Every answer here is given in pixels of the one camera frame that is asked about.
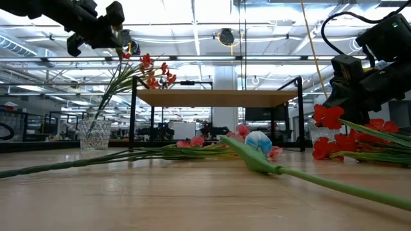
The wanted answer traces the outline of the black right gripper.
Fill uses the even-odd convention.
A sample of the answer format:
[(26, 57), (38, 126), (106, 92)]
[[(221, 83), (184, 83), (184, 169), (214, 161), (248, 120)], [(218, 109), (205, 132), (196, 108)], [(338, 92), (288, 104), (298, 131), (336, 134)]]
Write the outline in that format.
[(403, 99), (409, 90), (410, 62), (394, 62), (348, 81), (335, 82), (333, 92), (322, 105), (341, 107), (342, 119), (365, 125), (370, 121), (368, 111), (379, 111), (382, 104)]

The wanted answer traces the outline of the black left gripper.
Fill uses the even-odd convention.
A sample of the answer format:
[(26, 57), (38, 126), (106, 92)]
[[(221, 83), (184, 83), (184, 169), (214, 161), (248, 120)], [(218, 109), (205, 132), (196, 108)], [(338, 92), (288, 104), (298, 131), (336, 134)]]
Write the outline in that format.
[(93, 49), (122, 46), (121, 39), (108, 20), (111, 5), (106, 7), (105, 15), (98, 15), (94, 1), (58, 1), (58, 7), (63, 15), (61, 25), (67, 32), (74, 32), (67, 39), (67, 51), (71, 56), (81, 54), (79, 47), (82, 44), (88, 44)]

